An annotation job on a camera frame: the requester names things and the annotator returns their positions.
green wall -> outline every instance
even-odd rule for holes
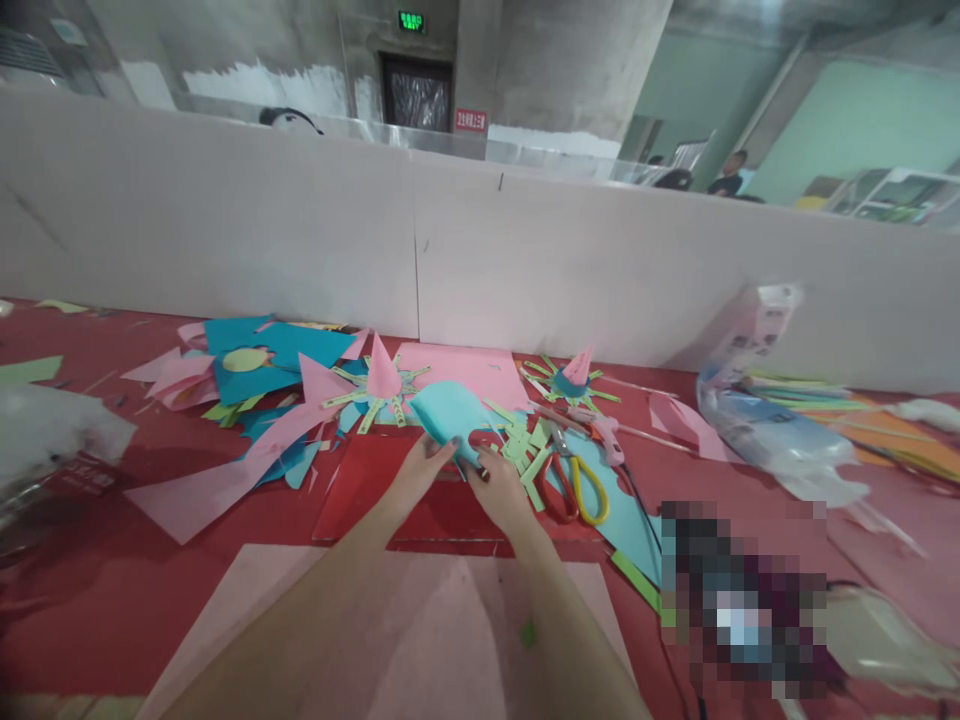
[[[837,60],[770,149],[749,192],[793,205],[817,175],[944,172],[960,157],[960,77]]]
[[[787,52],[678,31],[663,34],[634,115],[716,130],[697,164],[693,190],[706,189],[716,177]]]

pink paper cone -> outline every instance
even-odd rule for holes
[[[374,397],[388,399],[396,397],[403,389],[403,380],[387,354],[380,335],[373,335],[373,351],[370,353],[370,376],[367,390]]]
[[[590,360],[593,358],[593,344],[577,355],[563,369],[563,376],[574,385],[582,387],[590,378]]]

white partition board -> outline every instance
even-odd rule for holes
[[[0,91],[0,294],[417,336],[405,150]]]
[[[807,299],[770,367],[960,389],[960,238],[414,153],[420,338],[697,370],[747,284]]]

hand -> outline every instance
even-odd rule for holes
[[[461,463],[461,467],[480,506],[490,519],[511,542],[528,528],[539,527],[513,463],[490,448],[474,449],[480,456],[480,464],[489,473],[488,479],[481,478],[476,468],[467,463]]]
[[[450,462],[456,451],[456,439],[440,447],[433,438],[424,433],[407,453],[403,465],[400,466],[397,476],[387,491],[388,495],[398,500],[409,512],[420,502],[433,484],[440,468]]]

doorway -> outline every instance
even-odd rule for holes
[[[453,65],[381,55],[384,120],[390,125],[450,132]]]

